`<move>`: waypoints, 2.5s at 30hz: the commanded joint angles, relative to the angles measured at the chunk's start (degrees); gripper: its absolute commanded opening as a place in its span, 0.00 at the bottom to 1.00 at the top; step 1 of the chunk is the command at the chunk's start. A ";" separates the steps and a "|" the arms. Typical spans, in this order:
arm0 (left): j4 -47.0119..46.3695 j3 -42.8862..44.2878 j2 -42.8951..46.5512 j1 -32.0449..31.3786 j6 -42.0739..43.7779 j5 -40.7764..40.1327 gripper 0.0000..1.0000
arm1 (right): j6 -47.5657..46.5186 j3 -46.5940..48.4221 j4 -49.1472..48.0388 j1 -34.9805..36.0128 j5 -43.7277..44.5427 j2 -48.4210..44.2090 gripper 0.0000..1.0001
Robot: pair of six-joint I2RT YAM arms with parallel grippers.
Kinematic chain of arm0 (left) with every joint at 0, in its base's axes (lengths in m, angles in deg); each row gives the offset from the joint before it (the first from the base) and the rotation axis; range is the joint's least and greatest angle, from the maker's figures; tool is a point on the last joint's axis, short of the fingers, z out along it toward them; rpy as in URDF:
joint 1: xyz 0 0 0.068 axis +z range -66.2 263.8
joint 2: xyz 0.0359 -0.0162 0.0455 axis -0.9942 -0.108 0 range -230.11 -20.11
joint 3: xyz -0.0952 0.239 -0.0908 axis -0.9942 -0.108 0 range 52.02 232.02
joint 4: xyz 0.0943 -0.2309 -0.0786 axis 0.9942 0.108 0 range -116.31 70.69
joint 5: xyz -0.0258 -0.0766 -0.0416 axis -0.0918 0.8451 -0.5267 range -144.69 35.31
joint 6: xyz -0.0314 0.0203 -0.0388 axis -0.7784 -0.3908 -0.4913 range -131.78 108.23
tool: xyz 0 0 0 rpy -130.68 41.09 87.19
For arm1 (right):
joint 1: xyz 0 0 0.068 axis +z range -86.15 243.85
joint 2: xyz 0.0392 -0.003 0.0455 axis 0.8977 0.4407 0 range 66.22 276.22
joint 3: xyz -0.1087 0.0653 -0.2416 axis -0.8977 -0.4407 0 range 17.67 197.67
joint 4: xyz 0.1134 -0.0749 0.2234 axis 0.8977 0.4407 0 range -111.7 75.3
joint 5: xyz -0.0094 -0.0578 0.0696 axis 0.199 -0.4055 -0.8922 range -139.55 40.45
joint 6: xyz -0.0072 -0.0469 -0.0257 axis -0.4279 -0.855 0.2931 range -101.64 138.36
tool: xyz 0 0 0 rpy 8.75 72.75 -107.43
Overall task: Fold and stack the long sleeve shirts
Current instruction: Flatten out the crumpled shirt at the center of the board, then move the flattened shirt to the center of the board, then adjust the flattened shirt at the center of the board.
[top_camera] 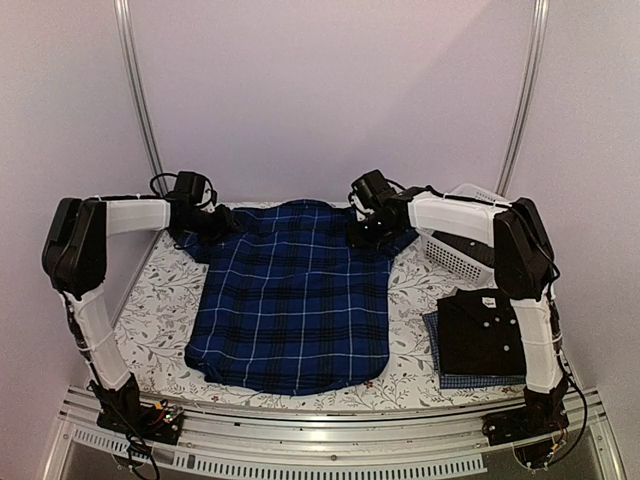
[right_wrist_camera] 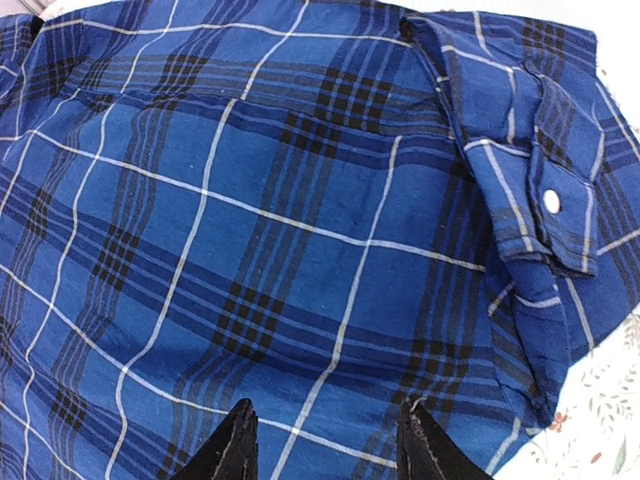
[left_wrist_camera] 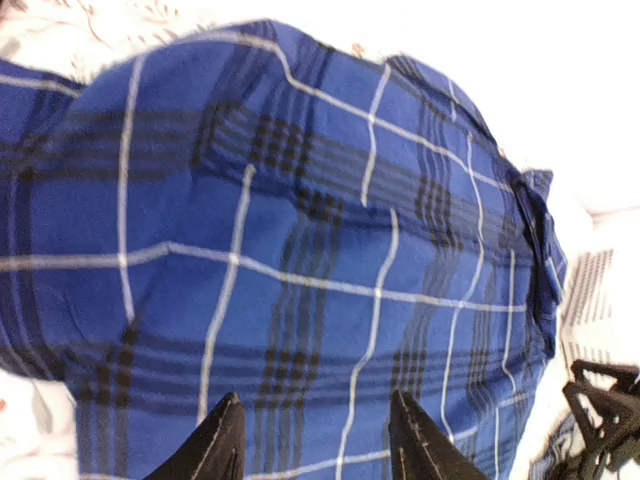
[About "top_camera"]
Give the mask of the blue plaid long sleeve shirt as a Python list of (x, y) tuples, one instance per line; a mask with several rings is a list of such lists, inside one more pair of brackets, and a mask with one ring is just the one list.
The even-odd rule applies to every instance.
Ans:
[(207, 270), (185, 364), (209, 383), (304, 396), (378, 377), (390, 359), (389, 281), (416, 239), (354, 248), (349, 208), (295, 200), (232, 212), (221, 237), (174, 231)]

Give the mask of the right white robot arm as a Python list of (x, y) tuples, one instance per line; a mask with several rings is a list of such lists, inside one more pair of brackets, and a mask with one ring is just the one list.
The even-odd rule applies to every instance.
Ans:
[(493, 278), (514, 308), (526, 361), (526, 390), (550, 396), (565, 375), (558, 360), (560, 331), (552, 321), (553, 284), (559, 276), (537, 207), (528, 198), (484, 201), (431, 186), (396, 191), (378, 171), (351, 185), (356, 218), (349, 241), (376, 247), (413, 229), (463, 237), (492, 249)]

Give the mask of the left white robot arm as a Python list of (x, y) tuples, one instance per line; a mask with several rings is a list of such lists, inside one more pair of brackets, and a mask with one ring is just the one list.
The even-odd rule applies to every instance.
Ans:
[(98, 398), (116, 397), (108, 410), (128, 434), (148, 426), (148, 412), (131, 397), (139, 394), (134, 374), (120, 354), (104, 298), (107, 240), (135, 232), (186, 232), (215, 244), (239, 230), (231, 210), (218, 205), (205, 176), (181, 171), (164, 195), (136, 194), (62, 198), (42, 253), (42, 268), (60, 295), (69, 329), (85, 358)]

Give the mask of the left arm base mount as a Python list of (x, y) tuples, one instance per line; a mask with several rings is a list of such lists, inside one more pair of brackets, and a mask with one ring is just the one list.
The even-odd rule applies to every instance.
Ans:
[(161, 400), (157, 405), (143, 405), (138, 383), (129, 375), (119, 389), (107, 389), (91, 380), (88, 389), (100, 403), (97, 425), (135, 439), (177, 445), (183, 426), (183, 412)]

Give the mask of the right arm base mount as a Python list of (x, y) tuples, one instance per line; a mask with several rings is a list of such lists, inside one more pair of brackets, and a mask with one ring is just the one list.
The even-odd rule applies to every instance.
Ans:
[(564, 439), (569, 420), (563, 398), (568, 383), (560, 384), (543, 394), (526, 388), (525, 405), (511, 410), (487, 414), (482, 417), (482, 433), (491, 446), (531, 440), (546, 435), (540, 442), (529, 443), (515, 449), (516, 460), (532, 470), (548, 467)]

